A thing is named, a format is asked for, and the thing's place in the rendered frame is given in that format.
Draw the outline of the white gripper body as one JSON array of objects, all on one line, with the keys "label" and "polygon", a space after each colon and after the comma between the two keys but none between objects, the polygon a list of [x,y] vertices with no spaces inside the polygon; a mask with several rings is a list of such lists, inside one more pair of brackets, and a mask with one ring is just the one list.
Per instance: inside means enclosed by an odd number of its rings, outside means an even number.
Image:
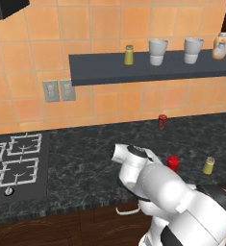
[{"label": "white gripper body", "polygon": [[123,163],[128,155],[128,146],[126,144],[116,143],[111,152],[111,160]]}]

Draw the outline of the yellow-green shaker, grey lid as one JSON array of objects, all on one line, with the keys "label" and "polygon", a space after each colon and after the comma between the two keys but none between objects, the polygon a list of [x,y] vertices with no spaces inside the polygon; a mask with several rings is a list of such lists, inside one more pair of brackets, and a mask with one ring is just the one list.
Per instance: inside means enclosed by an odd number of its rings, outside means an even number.
[{"label": "yellow-green shaker, grey lid", "polygon": [[126,65],[132,65],[134,63],[134,46],[133,45],[126,46],[124,63]]},{"label": "yellow-green shaker, grey lid", "polygon": [[207,160],[205,161],[205,164],[203,166],[203,173],[206,175],[211,175],[213,172],[213,166],[214,166],[214,158],[207,157]]}]

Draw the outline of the tan condiment bottle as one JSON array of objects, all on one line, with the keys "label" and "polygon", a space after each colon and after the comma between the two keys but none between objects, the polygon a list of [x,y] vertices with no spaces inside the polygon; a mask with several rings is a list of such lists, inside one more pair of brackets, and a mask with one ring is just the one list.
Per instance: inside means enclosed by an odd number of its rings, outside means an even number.
[{"label": "tan condiment bottle", "polygon": [[226,56],[226,33],[219,33],[213,42],[213,58],[222,60]]}]

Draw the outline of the red can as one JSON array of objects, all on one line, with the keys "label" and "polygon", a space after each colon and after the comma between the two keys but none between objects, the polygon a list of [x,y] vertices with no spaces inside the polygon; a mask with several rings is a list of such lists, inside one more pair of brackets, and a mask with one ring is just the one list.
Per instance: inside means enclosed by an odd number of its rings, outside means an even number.
[{"label": "red can", "polygon": [[167,116],[165,114],[160,114],[159,115],[159,122],[158,126],[160,130],[164,129],[165,123],[166,123]]}]

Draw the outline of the dark wood drawer front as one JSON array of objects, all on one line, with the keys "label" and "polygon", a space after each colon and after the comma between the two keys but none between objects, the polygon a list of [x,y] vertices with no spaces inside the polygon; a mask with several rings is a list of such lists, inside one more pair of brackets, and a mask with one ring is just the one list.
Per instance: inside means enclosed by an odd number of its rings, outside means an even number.
[{"label": "dark wood drawer front", "polygon": [[0,224],[0,246],[82,246],[79,214]]},{"label": "dark wood drawer front", "polygon": [[138,246],[140,239],[151,225],[151,217],[141,211],[131,215],[119,215],[119,211],[134,210],[136,200],[103,208],[85,209],[79,212],[83,246]]}]

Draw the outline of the black gas hob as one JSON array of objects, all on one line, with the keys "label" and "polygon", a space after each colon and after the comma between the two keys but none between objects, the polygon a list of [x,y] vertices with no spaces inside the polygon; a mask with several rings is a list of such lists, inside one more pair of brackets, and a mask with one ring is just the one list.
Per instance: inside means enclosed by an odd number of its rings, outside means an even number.
[{"label": "black gas hob", "polygon": [[0,204],[46,195],[49,143],[47,131],[0,135]]}]

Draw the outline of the grey cup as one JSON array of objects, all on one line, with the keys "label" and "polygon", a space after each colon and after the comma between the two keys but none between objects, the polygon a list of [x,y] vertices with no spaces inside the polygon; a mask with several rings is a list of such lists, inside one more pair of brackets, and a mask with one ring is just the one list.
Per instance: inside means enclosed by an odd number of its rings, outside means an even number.
[{"label": "grey cup", "polygon": [[149,40],[150,63],[159,66],[163,63],[163,56],[167,48],[168,41],[154,38]]},{"label": "grey cup", "polygon": [[203,39],[202,38],[194,38],[189,37],[185,39],[184,47],[185,47],[185,55],[184,55],[184,62],[187,64],[195,64],[199,52],[201,51],[203,46]]}]

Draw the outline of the black range hood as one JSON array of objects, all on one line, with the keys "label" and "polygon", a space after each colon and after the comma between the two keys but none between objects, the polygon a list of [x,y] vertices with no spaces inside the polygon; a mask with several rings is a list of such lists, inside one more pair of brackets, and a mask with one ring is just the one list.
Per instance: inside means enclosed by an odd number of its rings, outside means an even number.
[{"label": "black range hood", "polygon": [[0,20],[24,9],[30,5],[30,0],[0,0]]}]

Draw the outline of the grey wall outlet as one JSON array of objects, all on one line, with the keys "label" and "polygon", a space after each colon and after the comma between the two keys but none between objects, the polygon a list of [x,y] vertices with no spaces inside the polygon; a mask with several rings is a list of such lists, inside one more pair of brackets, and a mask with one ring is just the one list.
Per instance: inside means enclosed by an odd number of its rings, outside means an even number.
[{"label": "grey wall outlet", "polygon": [[75,87],[72,85],[71,80],[60,80],[61,95],[64,101],[75,101]]},{"label": "grey wall outlet", "polygon": [[56,80],[43,81],[42,85],[45,101],[47,103],[60,101],[59,87],[58,82]]}]

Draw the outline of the dark grey wall shelf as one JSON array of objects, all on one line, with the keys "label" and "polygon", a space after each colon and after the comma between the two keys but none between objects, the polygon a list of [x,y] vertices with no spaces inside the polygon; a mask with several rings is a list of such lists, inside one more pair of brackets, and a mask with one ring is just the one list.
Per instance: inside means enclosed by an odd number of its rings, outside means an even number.
[{"label": "dark grey wall shelf", "polygon": [[226,57],[214,60],[211,50],[202,50],[195,64],[184,62],[183,51],[167,51],[160,66],[150,64],[148,52],[136,52],[133,65],[123,53],[70,55],[69,65],[73,86],[226,77]]}]

